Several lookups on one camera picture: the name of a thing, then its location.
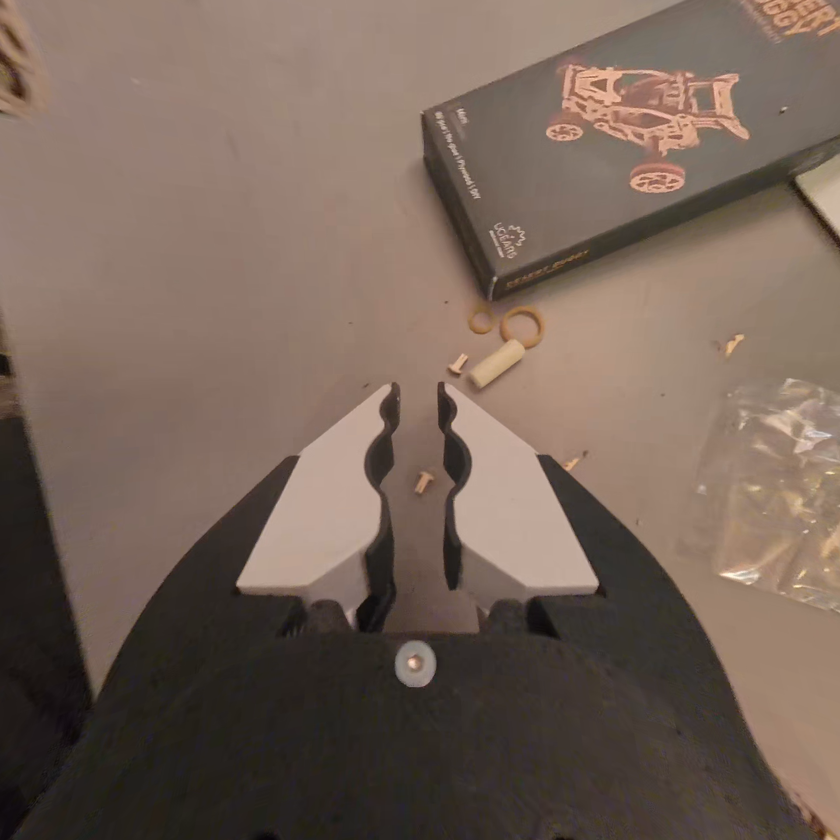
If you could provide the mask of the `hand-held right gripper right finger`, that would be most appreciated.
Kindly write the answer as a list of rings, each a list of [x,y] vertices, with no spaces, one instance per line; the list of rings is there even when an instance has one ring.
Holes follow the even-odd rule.
[[[599,581],[538,453],[452,385],[437,385],[444,578],[482,611],[501,601],[593,595]]]

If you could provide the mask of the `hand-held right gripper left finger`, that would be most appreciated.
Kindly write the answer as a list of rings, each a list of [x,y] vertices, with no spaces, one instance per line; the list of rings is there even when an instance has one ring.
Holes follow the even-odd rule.
[[[333,602],[363,633],[383,629],[396,583],[382,482],[400,418],[399,384],[383,385],[300,452],[239,574],[240,594]]]

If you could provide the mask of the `black model kit box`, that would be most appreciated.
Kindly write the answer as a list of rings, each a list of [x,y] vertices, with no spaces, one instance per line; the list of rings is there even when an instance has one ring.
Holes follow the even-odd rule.
[[[838,2],[680,2],[423,112],[498,301],[838,153]]]

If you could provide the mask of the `small cream cylinder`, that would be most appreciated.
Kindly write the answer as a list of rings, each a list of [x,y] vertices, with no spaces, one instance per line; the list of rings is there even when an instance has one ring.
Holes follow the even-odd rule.
[[[484,389],[520,362],[525,353],[525,347],[517,339],[505,342],[470,369],[470,383],[478,391]]]

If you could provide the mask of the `clear plastic bag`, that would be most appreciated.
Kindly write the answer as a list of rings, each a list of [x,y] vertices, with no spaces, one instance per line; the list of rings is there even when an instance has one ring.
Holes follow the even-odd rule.
[[[723,579],[838,613],[838,390],[793,378],[732,388],[676,546]]]

